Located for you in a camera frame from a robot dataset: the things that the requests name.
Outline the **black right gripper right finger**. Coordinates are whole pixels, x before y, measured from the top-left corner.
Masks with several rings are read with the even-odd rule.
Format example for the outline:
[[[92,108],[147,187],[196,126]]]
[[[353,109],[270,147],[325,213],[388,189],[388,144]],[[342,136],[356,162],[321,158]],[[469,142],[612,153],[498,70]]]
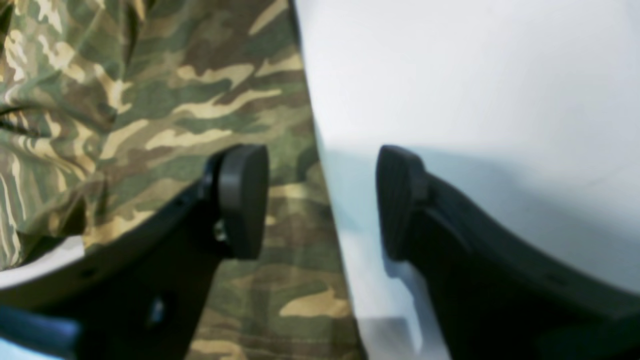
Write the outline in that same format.
[[[639,296],[535,249],[414,152],[375,164],[381,241],[425,280],[453,360],[637,360]]]

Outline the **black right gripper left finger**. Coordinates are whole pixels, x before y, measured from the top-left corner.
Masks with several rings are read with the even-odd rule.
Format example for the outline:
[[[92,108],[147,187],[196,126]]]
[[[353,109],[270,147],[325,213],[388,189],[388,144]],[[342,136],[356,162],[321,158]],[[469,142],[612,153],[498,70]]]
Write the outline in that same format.
[[[214,153],[194,181],[104,248],[1,290],[1,339],[62,360],[183,360],[226,259],[262,249],[265,145]]]

